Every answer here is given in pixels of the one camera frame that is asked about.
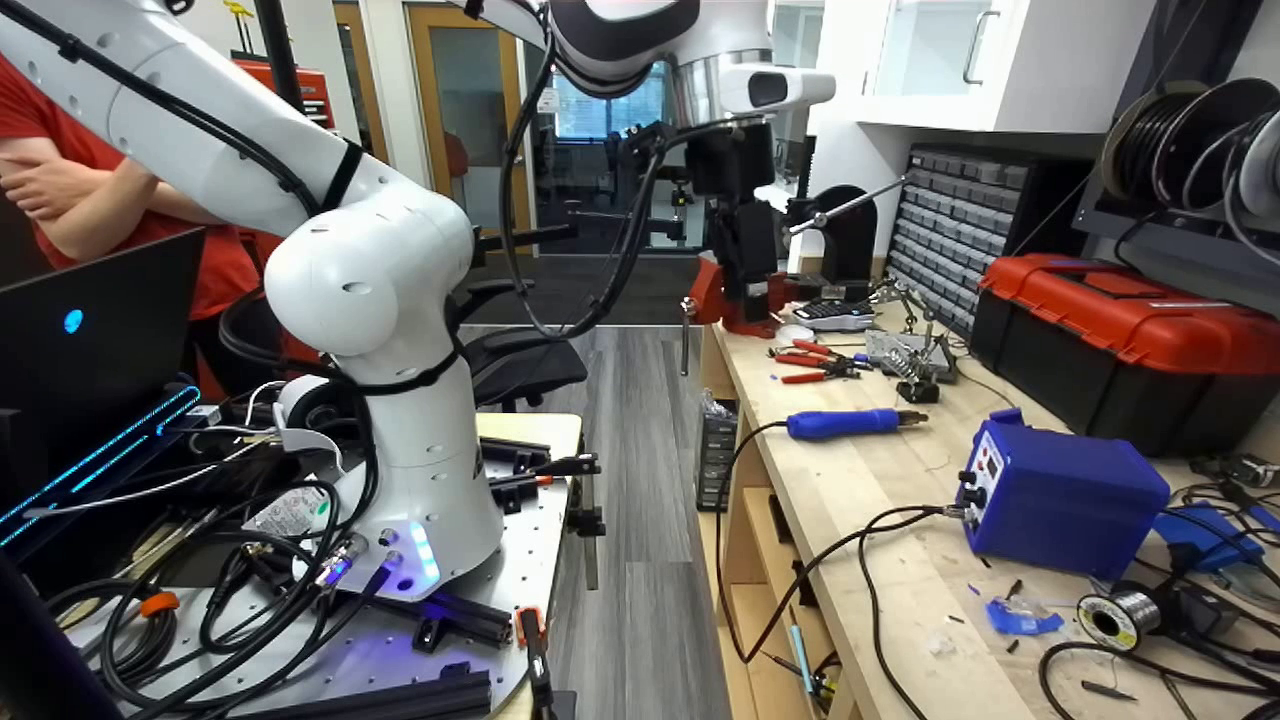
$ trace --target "wire cutters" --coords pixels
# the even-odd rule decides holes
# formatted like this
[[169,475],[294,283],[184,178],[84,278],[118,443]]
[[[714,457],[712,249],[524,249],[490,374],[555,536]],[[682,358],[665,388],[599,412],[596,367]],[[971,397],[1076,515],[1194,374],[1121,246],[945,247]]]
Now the wire cutters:
[[846,357],[829,347],[823,347],[814,342],[797,340],[792,343],[800,352],[786,350],[771,350],[774,363],[783,365],[799,365],[801,368],[815,368],[818,373],[804,373],[782,378],[783,384],[818,383],[831,378],[858,378],[858,368],[861,365],[858,357]]

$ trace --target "window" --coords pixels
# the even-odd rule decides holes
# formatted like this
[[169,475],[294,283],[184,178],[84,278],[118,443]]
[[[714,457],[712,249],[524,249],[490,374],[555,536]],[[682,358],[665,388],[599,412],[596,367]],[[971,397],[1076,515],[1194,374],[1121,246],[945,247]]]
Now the window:
[[552,87],[559,95],[556,113],[556,136],[568,140],[603,140],[611,132],[623,133],[635,126],[648,126],[666,118],[667,67],[657,63],[649,77],[626,97],[598,100],[579,88],[564,76],[552,76]]

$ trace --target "cabinet handle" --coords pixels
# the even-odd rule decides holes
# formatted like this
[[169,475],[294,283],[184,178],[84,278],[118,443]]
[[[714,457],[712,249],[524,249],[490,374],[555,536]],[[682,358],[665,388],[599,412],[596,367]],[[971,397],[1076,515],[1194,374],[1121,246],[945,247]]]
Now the cabinet handle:
[[982,37],[982,26],[987,22],[987,18],[998,18],[1000,10],[987,10],[978,15],[978,22],[973,26],[973,40],[969,41],[969,56],[964,61],[964,72],[960,73],[964,81],[969,85],[982,85],[980,79],[973,79],[970,70],[973,70],[973,56],[978,53],[978,38]]

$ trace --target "blue box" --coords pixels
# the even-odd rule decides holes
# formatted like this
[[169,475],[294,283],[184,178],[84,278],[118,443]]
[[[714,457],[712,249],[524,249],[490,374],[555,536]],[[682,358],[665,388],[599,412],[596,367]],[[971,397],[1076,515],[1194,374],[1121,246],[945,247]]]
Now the blue box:
[[974,436],[968,469],[984,495],[965,521],[975,555],[1114,580],[1138,552],[1169,483],[1120,439],[1037,430],[1020,410],[993,413]]

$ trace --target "wood floor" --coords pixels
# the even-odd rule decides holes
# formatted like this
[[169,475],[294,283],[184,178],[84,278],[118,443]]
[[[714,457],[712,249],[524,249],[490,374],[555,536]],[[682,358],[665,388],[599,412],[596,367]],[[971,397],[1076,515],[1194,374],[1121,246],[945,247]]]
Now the wood floor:
[[567,538],[549,633],[553,685],[577,691],[582,720],[730,719],[694,515],[699,337],[682,378],[678,328],[598,328],[573,342],[589,379],[532,410],[582,415],[604,470],[600,589]]

